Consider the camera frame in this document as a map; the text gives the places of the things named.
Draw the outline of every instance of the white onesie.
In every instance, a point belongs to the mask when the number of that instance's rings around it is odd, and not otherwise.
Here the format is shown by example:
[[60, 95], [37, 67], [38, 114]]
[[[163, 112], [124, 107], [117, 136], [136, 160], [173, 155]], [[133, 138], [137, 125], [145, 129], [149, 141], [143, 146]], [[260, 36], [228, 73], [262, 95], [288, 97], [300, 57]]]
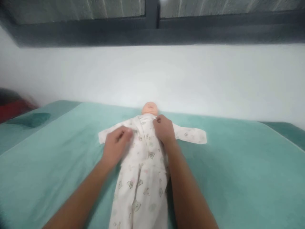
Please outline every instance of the white onesie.
[[[169, 180], [167, 157], [156, 137], [152, 114], [128, 119], [98, 134], [105, 143], [108, 133], [120, 126], [133, 129], [134, 135], [123, 156], [112, 204], [109, 228], [167, 228], [167, 195]], [[196, 128], [173, 124], [175, 137], [187, 142], [205, 144], [206, 133]]]

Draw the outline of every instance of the hand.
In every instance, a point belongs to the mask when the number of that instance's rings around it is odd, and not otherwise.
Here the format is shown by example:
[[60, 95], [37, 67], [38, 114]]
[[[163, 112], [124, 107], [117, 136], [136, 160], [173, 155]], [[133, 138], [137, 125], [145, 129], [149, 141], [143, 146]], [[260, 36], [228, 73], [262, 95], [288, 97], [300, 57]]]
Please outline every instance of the hand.
[[101, 159], [102, 164], [110, 170], [113, 169], [122, 158], [126, 145], [130, 142], [132, 136], [132, 130], [125, 126], [107, 134]]
[[174, 127], [171, 120], [161, 114], [154, 119], [152, 123], [155, 127], [157, 137], [163, 142], [164, 145], [169, 142], [176, 141]]

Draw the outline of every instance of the white wall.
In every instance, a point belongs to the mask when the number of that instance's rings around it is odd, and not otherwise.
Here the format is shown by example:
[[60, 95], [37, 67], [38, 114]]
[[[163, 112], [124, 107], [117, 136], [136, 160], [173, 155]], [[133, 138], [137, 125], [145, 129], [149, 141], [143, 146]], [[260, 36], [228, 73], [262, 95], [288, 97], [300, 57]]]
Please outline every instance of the white wall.
[[305, 45], [18, 48], [0, 28], [0, 87], [56, 100], [142, 107], [305, 129]]

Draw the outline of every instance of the person's left hand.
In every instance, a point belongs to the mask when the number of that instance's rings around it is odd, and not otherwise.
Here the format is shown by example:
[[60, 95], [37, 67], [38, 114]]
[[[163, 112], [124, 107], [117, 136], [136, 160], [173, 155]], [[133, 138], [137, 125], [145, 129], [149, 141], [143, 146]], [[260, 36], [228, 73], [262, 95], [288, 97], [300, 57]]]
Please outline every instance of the person's left hand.
[[123, 156], [126, 145], [133, 136], [132, 129], [121, 126], [107, 134], [104, 153], [101, 162], [110, 170], [113, 169]]

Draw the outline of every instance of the teal blanket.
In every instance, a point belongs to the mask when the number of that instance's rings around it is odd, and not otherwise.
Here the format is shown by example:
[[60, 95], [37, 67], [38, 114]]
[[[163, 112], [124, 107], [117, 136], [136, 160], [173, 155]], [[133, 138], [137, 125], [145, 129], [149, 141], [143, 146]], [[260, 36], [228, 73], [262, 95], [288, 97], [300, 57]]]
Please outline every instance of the teal blanket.
[[[0, 155], [4, 225], [41, 228], [101, 158], [98, 132], [139, 113], [81, 103]], [[207, 144], [179, 145], [220, 228], [305, 228], [304, 151], [259, 122], [163, 114], [206, 131]], [[118, 171], [104, 185], [88, 228], [108, 228]], [[169, 196], [169, 228], [173, 216]]]

